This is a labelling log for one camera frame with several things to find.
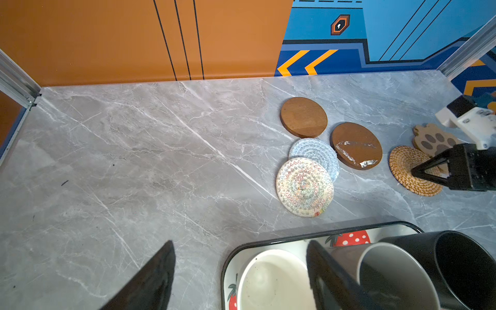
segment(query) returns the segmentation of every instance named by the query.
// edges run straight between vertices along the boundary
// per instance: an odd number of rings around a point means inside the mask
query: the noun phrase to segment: tray
[[[283,249],[293,253],[306,263],[307,245],[310,240],[316,240],[324,247],[345,247],[375,243],[386,237],[405,236],[418,233],[423,233],[423,231],[417,226],[404,221],[394,221],[241,245],[229,254],[224,263],[224,267],[222,268],[220,281],[222,310],[237,310],[236,282],[238,273],[248,260],[265,250]]]

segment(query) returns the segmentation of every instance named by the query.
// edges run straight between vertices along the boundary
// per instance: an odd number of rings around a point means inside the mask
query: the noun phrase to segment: paw-shaped coaster
[[[442,131],[435,124],[427,124],[425,127],[417,125],[413,128],[413,133],[415,134],[413,146],[431,157],[461,143],[454,135]],[[441,172],[448,173],[446,164],[440,165],[439,168]]]

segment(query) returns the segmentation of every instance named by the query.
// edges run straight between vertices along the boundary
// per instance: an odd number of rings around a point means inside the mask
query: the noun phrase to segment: light blue coaster
[[[288,159],[296,157],[310,158],[323,166],[334,182],[338,178],[339,164],[336,151],[322,140],[305,138],[296,141],[289,150]]]

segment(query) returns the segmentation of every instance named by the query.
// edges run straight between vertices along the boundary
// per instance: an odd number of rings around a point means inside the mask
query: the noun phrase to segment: cup
[[[270,249],[255,256],[237,284],[238,310],[314,310],[307,266],[294,254]]]
[[[437,290],[441,307],[496,309],[496,262],[469,236],[442,231],[381,241],[403,248],[424,267]]]
[[[328,249],[384,310],[439,310],[429,276],[405,250],[388,243]]]

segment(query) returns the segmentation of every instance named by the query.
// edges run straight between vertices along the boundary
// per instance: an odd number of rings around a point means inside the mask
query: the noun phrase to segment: black cup
[[[430,276],[442,308],[496,309],[496,262],[477,242],[455,231],[384,238],[410,253]]]

